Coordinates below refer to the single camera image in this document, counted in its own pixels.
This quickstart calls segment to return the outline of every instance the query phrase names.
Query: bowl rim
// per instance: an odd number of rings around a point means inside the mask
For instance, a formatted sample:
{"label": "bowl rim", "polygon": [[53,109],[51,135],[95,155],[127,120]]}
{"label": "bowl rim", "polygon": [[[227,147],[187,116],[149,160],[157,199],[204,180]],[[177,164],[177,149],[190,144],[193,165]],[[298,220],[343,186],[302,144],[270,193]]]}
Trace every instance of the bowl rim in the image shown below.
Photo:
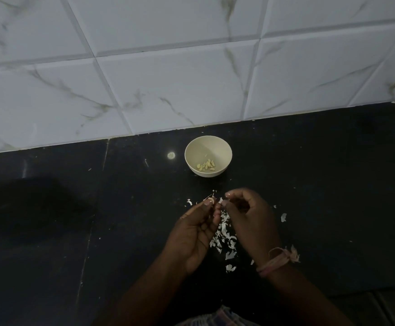
{"label": "bowl rim", "polygon": [[[197,139],[199,139],[199,138],[201,138],[201,137],[215,137],[215,138],[221,139],[222,141],[224,141],[224,142],[227,144],[227,146],[229,147],[229,150],[231,150],[231,159],[229,160],[229,162],[228,162],[228,164],[227,164],[227,166],[226,166],[225,168],[223,168],[223,169],[221,169],[221,170],[217,170],[217,171],[215,171],[215,172],[213,172],[213,173],[205,173],[205,172],[201,172],[201,171],[199,171],[199,170],[196,170],[196,169],[194,169],[194,168],[192,168],[192,167],[190,166],[190,164],[188,163],[187,158],[186,158],[186,156],[185,156],[185,153],[187,152],[187,149],[188,149],[189,145],[190,145],[192,142],[194,142],[195,140],[197,140]],[[229,164],[231,163],[231,161],[232,161],[232,148],[231,148],[231,146],[229,145],[229,143],[226,142],[222,137],[214,136],[214,135],[203,135],[203,136],[198,136],[198,137],[192,139],[192,140],[187,144],[187,146],[185,147],[185,150],[184,150],[184,160],[185,160],[185,163],[187,164],[187,166],[189,166],[189,168],[191,168],[193,171],[196,171],[196,172],[198,172],[198,173],[200,173],[200,174],[217,174],[218,172],[224,171],[224,170],[229,166]]]}

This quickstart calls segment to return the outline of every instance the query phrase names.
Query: hand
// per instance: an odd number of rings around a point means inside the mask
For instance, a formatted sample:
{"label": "hand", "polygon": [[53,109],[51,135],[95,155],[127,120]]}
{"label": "hand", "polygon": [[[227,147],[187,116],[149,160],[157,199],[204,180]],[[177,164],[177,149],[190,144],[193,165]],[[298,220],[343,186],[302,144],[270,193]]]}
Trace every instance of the hand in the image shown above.
{"label": "hand", "polygon": [[220,223],[220,203],[207,199],[191,207],[176,222],[163,255],[192,274],[202,263]]}
{"label": "hand", "polygon": [[259,194],[249,189],[225,193],[223,200],[238,240],[259,267],[270,260],[269,251],[279,246],[274,214]]}

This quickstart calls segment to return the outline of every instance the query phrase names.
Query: left hand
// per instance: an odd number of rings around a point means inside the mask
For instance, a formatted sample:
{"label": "left hand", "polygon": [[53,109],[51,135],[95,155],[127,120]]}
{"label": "left hand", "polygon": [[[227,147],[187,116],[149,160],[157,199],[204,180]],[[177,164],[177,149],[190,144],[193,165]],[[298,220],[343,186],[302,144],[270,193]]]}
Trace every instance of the left hand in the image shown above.
{"label": "left hand", "polygon": [[210,199],[191,207],[176,222],[163,255],[179,263],[188,275],[202,263],[220,223],[221,205]]}

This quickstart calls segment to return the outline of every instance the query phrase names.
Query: black countertop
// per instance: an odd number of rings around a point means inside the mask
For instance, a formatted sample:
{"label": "black countertop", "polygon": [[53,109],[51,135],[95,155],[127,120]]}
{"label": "black countertop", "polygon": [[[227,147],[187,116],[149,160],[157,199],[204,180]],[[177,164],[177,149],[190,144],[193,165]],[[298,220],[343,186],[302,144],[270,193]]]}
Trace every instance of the black countertop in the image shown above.
{"label": "black countertop", "polygon": [[[233,150],[212,179],[184,160],[202,135]],[[384,103],[0,153],[0,325],[88,325],[150,265],[187,199],[240,186],[287,214],[282,241],[326,295],[395,286],[395,104]],[[210,250],[165,321],[220,304],[271,318],[250,257],[239,248],[230,262],[226,274]]]}

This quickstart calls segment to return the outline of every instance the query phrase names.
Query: pink thread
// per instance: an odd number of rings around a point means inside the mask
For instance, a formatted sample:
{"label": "pink thread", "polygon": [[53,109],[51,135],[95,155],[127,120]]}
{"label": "pink thread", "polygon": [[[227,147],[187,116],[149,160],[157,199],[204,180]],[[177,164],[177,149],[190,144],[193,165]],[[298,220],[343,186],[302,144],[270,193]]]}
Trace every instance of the pink thread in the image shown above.
{"label": "pink thread", "polygon": [[270,272],[276,270],[277,268],[280,268],[281,266],[284,266],[289,261],[300,262],[299,261],[300,255],[297,254],[297,250],[294,248],[294,245],[291,245],[291,252],[286,248],[283,249],[281,247],[276,247],[273,248],[272,250],[274,249],[280,249],[282,252],[275,258],[265,263],[263,266],[260,266],[259,268],[256,269],[259,275],[263,278],[266,277]]}

